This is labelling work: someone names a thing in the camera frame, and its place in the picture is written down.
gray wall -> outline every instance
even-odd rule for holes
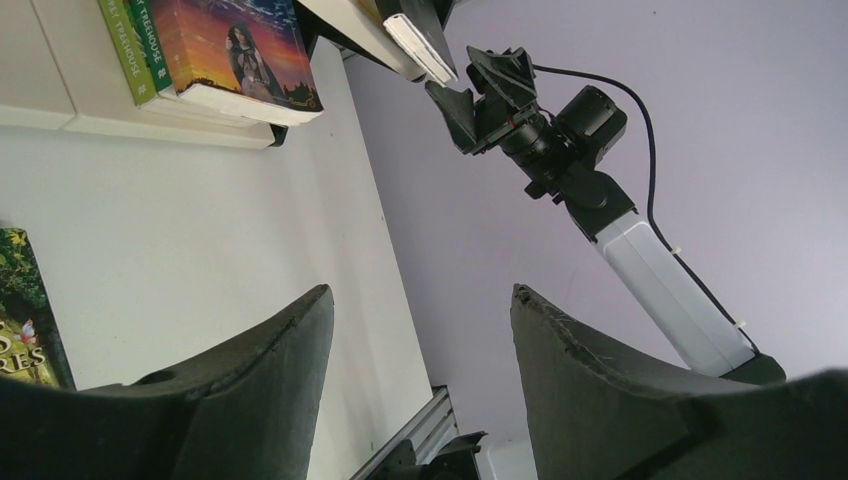
[[[657,130],[666,236],[798,376],[848,365],[846,25],[842,0],[477,0],[448,35],[463,67],[465,45],[524,47],[538,64],[636,89]],[[526,435],[515,282],[681,364],[564,209],[523,193],[510,160],[455,151],[420,84],[362,59],[348,75],[428,372],[451,387],[464,431]],[[540,103],[558,111],[584,84],[540,74]],[[644,210],[644,125],[601,88],[630,117],[601,169]]]

white table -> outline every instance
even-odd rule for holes
[[[309,478],[347,479],[430,398],[338,51],[326,112],[261,152],[0,128],[0,221],[28,230],[79,388],[131,383],[318,283],[336,323]]]

white panel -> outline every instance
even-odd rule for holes
[[[408,80],[424,75],[418,65],[383,29],[364,13],[359,0],[299,0],[325,22],[345,34],[375,58]]]
[[[280,149],[0,129],[0,219],[29,233],[80,388],[331,285],[309,478],[347,480],[432,393],[338,50],[319,43],[313,65],[327,110]]]
[[[264,124],[226,127],[139,110],[96,0],[33,5],[77,111],[65,130],[241,148],[273,142]]]
[[[29,0],[6,0],[0,15],[0,125],[55,130],[74,107]]]

